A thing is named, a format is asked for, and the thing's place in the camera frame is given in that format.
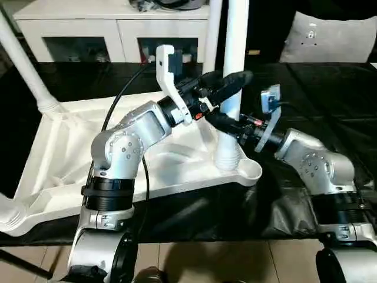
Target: white plastic tray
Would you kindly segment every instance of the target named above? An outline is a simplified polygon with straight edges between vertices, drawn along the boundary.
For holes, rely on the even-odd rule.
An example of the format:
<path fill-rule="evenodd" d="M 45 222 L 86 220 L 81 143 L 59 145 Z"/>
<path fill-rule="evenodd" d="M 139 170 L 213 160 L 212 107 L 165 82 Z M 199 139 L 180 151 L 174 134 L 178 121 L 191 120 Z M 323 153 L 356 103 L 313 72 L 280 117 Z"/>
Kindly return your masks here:
<path fill-rule="evenodd" d="M 130 110 L 143 103 L 163 98 L 163 94 L 144 93 L 124 96 L 110 120 L 114 126 Z M 66 112 L 43 115 L 24 172 L 14 196 L 14 205 L 25 208 L 0 222 L 0 230 L 12 236 L 28 232 L 37 223 L 79 214 L 91 163 L 90 146 L 99 132 L 113 97 L 61 103 Z M 170 195 L 237 182 L 255 184 L 262 175 L 258 163 L 243 153 L 233 171 L 219 170 L 213 163 L 216 130 L 204 119 L 189 126 L 179 125 L 168 138 L 145 154 L 150 175 L 150 197 Z M 145 174 L 140 165 L 135 181 L 134 201 L 145 199 Z"/>

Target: white tube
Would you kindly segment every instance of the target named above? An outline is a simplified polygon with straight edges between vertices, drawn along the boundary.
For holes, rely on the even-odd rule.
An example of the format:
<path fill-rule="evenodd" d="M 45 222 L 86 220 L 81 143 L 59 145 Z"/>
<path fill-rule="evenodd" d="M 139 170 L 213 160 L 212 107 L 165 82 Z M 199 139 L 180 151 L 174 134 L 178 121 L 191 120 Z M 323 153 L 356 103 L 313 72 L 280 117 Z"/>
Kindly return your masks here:
<path fill-rule="evenodd" d="M 59 102 L 47 90 L 1 12 L 0 43 L 37 100 L 39 111 L 44 113 L 58 108 Z"/>
<path fill-rule="evenodd" d="M 203 74 L 212 72 L 215 68 L 222 6 L 223 0 L 210 0 L 210 16 L 207 22 L 206 53 L 204 54 Z"/>
<path fill-rule="evenodd" d="M 246 50 L 247 22 L 249 19 L 249 0 L 229 0 L 226 31 L 224 76 L 243 71 Z M 221 105 L 221 112 L 236 120 L 240 116 L 241 94 L 235 94 Z M 219 132 L 215 164 L 219 169 L 233 170 L 240 160 L 237 140 Z"/>

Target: white stand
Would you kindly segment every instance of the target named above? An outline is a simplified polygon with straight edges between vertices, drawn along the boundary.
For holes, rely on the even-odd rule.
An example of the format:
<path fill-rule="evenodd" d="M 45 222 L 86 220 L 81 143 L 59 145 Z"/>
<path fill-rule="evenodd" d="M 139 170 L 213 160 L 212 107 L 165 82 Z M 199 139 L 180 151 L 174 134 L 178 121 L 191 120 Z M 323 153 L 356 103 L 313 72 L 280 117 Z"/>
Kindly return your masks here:
<path fill-rule="evenodd" d="M 44 86 L 1 13 L 0 41 L 43 113 L 14 199 L 0 194 L 0 231 L 20 236 L 40 222 L 79 214 L 81 186 L 91 163 L 90 145 L 114 98 L 59 104 Z M 124 96 L 109 127 L 130 110 L 164 96 L 163 93 Z M 216 130 L 202 121 L 176 127 L 171 136 L 151 147 L 145 154 L 151 198 L 230 182 L 251 186 L 258 181 L 262 168 L 242 151 L 234 169 L 216 167 L 213 163 L 216 144 Z M 140 166 L 134 201 L 145 198 L 145 187 L 144 169 Z"/>

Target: floor tile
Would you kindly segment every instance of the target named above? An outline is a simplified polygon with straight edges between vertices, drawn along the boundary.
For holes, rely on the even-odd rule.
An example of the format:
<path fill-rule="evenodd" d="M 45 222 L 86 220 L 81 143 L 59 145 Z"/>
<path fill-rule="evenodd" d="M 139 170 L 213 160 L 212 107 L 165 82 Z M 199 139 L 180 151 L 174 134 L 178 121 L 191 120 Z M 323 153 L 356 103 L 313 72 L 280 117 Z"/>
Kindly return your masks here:
<path fill-rule="evenodd" d="M 30 262 L 31 264 L 40 266 L 47 248 L 45 246 L 20 246 L 11 248 L 6 247 L 2 249 Z M 35 274 L 7 264 L 6 262 L 0 262 L 0 274 L 2 283 L 33 283 L 36 278 Z"/>
<path fill-rule="evenodd" d="M 53 280 L 60 280 L 67 274 L 68 257 L 71 246 L 49 246 L 41 267 L 54 272 Z M 45 283 L 46 279 L 37 277 L 35 283 Z"/>
<path fill-rule="evenodd" d="M 315 256 L 317 240 L 269 241 L 280 283 L 319 283 Z"/>
<path fill-rule="evenodd" d="M 158 265 L 159 243 L 141 243 L 137 251 L 135 275 L 143 268 Z"/>
<path fill-rule="evenodd" d="M 265 241 L 162 243 L 159 268 L 169 283 L 278 283 Z"/>

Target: black tablecloth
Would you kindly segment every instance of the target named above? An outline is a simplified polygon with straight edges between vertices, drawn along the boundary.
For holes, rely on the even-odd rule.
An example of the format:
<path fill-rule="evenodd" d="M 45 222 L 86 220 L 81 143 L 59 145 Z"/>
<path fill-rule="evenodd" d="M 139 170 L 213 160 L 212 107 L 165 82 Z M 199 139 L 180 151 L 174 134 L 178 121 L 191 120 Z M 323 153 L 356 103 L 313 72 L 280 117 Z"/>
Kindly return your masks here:
<path fill-rule="evenodd" d="M 114 96 L 137 68 L 137 64 L 37 65 L 59 101 Z M 347 155 L 355 165 L 359 190 L 377 208 L 377 70 L 369 64 L 255 65 L 247 61 L 246 68 L 254 72 L 254 80 L 244 90 L 242 112 L 260 114 L 260 91 L 280 83 L 282 99 L 315 121 L 284 108 L 278 128 L 307 132 L 329 149 Z M 187 67 L 185 73 L 194 76 L 200 67 Z M 0 90 L 5 126 L 1 192 L 12 197 L 41 115 L 16 69 L 0 78 Z M 154 70 L 150 70 L 127 94 L 158 90 Z M 298 175 L 271 154 L 256 154 L 251 147 L 244 151 L 263 167 L 256 186 L 229 183 L 152 199 L 142 242 L 315 237 L 311 204 Z M 17 238 L 0 233 L 0 245 L 70 244 L 77 222 L 78 216 L 72 216 L 41 223 Z"/>

